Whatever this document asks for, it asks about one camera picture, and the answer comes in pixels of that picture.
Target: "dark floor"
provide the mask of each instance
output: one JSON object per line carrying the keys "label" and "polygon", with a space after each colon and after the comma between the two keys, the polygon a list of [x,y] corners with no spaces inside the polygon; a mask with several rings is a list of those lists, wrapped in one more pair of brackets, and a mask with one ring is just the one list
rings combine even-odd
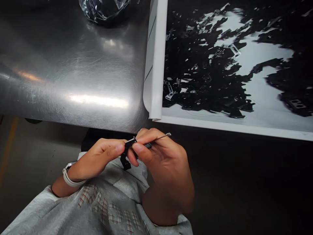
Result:
{"label": "dark floor", "polygon": [[[5,117],[0,125],[0,163],[12,123],[12,117]],[[188,153],[196,204],[187,217],[194,234],[312,233],[312,143],[150,125],[171,132]],[[0,194],[0,231],[77,157],[86,132],[84,127],[19,119],[0,182],[5,192]]]}

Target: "person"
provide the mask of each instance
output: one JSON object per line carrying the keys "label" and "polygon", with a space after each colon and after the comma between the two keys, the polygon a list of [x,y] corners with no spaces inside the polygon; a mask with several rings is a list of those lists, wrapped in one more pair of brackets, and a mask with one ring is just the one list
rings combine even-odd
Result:
{"label": "person", "polygon": [[[3,234],[192,234],[182,215],[194,205],[185,149],[169,137],[141,129],[124,171],[126,140],[100,139],[54,184],[36,196]],[[147,169],[154,183],[147,183]]]}

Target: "fingernail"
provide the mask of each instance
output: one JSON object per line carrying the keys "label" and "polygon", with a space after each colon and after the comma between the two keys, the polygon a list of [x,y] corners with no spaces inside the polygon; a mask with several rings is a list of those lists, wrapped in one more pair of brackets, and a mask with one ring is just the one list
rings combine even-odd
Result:
{"label": "fingernail", "polygon": [[136,153],[140,153],[143,151],[143,146],[141,144],[134,144],[133,149]]}
{"label": "fingernail", "polygon": [[117,146],[115,147],[115,150],[116,150],[117,152],[121,152],[121,151],[123,151],[123,149],[124,149],[124,145],[117,145]]}

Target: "plastic bag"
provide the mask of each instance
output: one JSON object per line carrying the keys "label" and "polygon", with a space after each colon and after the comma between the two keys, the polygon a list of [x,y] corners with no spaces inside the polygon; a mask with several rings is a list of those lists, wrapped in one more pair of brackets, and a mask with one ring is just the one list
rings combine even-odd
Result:
{"label": "plastic bag", "polygon": [[109,25],[130,16],[140,0],[79,0],[85,16],[97,23]]}

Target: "white watch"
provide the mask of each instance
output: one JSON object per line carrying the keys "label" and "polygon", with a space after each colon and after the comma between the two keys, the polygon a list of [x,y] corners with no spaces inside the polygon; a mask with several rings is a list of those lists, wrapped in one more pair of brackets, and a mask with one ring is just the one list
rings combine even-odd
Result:
{"label": "white watch", "polygon": [[63,169],[63,178],[64,178],[64,181],[71,187],[80,187],[82,186],[83,184],[86,183],[87,180],[83,180],[81,182],[74,182],[74,181],[71,181],[67,175],[67,171],[71,168],[72,165],[74,165],[77,161],[74,161],[74,162],[69,162],[66,164],[65,168]]}

